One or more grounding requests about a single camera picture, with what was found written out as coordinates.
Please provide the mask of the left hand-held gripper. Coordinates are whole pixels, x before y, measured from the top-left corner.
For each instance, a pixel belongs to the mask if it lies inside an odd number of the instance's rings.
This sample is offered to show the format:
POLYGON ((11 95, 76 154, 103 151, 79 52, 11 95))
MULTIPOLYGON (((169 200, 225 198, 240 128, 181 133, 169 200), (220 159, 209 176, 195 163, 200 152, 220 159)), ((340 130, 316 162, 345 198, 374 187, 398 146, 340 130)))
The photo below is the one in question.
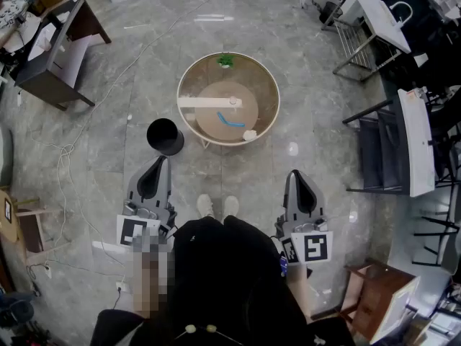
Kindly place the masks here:
POLYGON ((158 156, 130 179, 122 214, 117 216, 117 239, 120 246, 132 246, 143 233, 165 239, 175 226, 176 211, 169 202, 171 163, 158 156))

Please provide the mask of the black waste bin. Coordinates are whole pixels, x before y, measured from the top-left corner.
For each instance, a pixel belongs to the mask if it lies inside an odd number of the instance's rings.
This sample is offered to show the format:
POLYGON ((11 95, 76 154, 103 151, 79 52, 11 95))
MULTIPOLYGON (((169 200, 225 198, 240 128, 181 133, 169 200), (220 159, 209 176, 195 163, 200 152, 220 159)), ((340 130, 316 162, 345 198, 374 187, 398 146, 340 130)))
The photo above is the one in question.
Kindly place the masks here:
POLYGON ((154 120, 148 126, 146 138, 151 148, 165 156, 176 155, 184 147, 183 133, 167 118, 154 120))

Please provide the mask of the person's right forearm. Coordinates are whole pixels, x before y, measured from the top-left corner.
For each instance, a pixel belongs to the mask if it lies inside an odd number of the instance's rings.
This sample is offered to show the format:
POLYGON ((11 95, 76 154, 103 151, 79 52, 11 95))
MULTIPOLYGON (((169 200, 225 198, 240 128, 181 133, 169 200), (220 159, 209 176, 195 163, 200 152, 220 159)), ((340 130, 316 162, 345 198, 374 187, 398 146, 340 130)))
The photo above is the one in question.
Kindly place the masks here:
POLYGON ((305 265, 294 265, 287 268, 287 284, 307 322, 311 322, 314 305, 309 281, 311 274, 312 270, 305 265))

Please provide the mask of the person's left forearm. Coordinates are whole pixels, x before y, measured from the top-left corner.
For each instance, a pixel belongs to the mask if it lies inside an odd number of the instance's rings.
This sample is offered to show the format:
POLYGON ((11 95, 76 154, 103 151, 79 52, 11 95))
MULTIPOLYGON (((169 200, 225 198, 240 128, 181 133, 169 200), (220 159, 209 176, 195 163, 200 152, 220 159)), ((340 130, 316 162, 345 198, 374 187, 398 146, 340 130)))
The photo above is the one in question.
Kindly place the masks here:
POLYGON ((146 319, 165 308, 168 290, 169 253, 164 244, 141 244, 133 252, 133 308, 146 319))

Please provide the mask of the person's left white shoe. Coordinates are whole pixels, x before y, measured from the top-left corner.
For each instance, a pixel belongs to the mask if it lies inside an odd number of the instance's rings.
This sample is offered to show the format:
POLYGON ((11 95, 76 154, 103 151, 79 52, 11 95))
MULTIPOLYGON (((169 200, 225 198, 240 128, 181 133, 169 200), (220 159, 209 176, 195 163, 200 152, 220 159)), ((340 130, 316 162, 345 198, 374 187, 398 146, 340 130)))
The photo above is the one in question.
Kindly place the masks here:
POLYGON ((214 218, 213 204, 208 194, 201 194, 197 199, 197 210, 202 218, 214 218))

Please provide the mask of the person's white shoe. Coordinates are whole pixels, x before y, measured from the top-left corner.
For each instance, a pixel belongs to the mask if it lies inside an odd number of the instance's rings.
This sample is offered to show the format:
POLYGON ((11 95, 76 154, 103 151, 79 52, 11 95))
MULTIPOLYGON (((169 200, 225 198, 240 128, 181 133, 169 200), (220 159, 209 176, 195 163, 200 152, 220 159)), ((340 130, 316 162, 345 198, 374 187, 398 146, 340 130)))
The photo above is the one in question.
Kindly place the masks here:
POLYGON ((202 218, 214 218, 213 204, 208 194, 201 194, 197 199, 197 210, 202 218))
POLYGON ((228 216, 236 217, 238 212, 239 212, 239 201, 237 197, 233 195, 228 196, 224 202, 223 218, 227 218, 228 216))

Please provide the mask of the person's right white shoe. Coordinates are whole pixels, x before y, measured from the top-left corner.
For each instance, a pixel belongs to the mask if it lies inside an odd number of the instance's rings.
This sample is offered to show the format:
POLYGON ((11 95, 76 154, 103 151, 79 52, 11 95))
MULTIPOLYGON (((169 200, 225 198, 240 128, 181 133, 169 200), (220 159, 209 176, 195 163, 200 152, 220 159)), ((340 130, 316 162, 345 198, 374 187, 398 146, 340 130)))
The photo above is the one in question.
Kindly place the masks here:
POLYGON ((228 196, 224 202, 223 218, 227 218, 228 216, 236 217, 238 212, 239 212, 239 201, 237 197, 233 195, 228 196))

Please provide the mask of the person's leg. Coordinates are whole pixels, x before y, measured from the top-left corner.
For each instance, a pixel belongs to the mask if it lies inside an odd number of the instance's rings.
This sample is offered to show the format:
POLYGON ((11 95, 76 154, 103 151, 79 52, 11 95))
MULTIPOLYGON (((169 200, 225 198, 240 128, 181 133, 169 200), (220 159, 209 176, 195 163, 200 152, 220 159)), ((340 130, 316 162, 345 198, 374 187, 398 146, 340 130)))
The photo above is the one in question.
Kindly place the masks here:
POLYGON ((174 234, 174 285, 169 308, 176 322, 204 324, 219 315, 223 295, 224 225, 215 218, 188 221, 174 234))
POLYGON ((303 328, 305 316, 282 277, 279 253, 273 241, 251 224, 229 215, 223 225, 238 253, 238 270, 244 282, 244 313, 247 324, 282 323, 282 328, 303 328))

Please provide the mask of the white board panel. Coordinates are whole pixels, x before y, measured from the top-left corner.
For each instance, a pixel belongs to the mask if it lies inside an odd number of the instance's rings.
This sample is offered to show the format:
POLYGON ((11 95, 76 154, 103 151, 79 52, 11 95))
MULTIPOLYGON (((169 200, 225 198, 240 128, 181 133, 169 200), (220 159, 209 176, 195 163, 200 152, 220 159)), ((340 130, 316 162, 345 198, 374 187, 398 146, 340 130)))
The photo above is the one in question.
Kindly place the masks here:
POLYGON ((412 198, 435 189, 434 151, 425 101, 414 90, 398 90, 409 155, 409 195, 412 198))

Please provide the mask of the light wooden stool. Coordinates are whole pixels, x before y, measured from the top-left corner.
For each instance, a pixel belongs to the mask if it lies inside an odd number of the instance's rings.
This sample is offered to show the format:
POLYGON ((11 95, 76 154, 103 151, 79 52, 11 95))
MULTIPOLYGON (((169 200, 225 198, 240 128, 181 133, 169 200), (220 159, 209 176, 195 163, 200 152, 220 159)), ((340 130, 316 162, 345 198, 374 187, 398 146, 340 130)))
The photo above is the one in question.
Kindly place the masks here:
POLYGON ((17 238, 22 253, 23 261, 28 265, 36 261, 38 257, 63 249, 72 243, 64 238, 56 239, 52 247, 45 243, 42 227, 42 216, 53 215, 63 212, 60 208, 36 208, 40 199, 14 201, 14 217, 17 220, 17 238))

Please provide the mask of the round wooden table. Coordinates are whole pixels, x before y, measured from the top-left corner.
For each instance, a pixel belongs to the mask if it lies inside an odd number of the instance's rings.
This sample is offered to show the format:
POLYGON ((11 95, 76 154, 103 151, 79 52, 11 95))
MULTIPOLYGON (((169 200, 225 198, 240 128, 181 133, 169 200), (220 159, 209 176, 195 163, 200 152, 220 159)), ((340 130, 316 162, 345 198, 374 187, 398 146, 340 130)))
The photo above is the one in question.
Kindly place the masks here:
POLYGON ((12 243, 18 240, 18 223, 14 205, 3 190, 0 190, 0 234, 12 243))

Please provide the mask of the black mesh basket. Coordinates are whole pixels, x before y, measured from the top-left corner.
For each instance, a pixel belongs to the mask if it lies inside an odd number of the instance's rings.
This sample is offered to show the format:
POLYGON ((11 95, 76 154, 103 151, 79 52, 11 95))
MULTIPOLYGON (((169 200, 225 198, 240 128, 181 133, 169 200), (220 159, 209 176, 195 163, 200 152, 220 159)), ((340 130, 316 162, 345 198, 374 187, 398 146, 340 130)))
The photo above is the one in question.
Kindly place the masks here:
POLYGON ((343 12, 340 7, 338 7, 338 4, 333 3, 332 1, 327 1, 324 8, 322 8, 319 20, 325 24, 327 19, 334 14, 334 18, 337 19, 339 18, 343 12))

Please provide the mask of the white sink counter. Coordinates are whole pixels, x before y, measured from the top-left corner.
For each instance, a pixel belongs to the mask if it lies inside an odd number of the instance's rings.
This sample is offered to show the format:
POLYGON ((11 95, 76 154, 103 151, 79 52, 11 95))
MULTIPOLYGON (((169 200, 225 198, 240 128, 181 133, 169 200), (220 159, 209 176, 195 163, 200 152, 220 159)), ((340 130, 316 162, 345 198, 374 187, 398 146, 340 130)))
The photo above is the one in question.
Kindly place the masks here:
POLYGON ((371 31, 400 51, 409 54, 411 48, 401 31, 401 23, 397 22, 390 9, 381 0, 357 0, 361 6, 365 20, 370 24, 371 31))

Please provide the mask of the white curved faucet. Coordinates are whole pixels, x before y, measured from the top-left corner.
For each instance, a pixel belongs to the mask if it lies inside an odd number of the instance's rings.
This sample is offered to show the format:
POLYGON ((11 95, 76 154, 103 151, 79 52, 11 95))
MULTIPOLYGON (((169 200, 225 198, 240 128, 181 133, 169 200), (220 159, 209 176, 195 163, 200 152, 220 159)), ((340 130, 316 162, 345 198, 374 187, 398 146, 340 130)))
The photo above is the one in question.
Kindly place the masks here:
POLYGON ((396 8, 397 6, 406 6, 409 10, 409 14, 408 16, 405 18, 405 19, 400 19, 399 21, 396 22, 395 26, 398 28, 398 29, 401 29, 413 16, 413 8, 411 7, 410 4, 408 4, 407 2, 404 2, 404 1, 397 1, 395 2, 394 4, 390 5, 389 6, 389 10, 393 10, 394 8, 396 8))

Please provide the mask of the black frame chair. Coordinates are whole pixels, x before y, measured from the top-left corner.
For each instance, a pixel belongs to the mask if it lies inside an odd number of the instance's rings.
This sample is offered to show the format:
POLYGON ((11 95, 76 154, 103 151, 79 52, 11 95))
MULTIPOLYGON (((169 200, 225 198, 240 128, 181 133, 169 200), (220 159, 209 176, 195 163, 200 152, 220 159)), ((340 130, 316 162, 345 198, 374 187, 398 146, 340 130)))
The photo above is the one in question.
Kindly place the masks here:
POLYGON ((348 192, 410 195, 409 146, 403 109, 397 96, 342 121, 356 124, 361 187, 348 192))

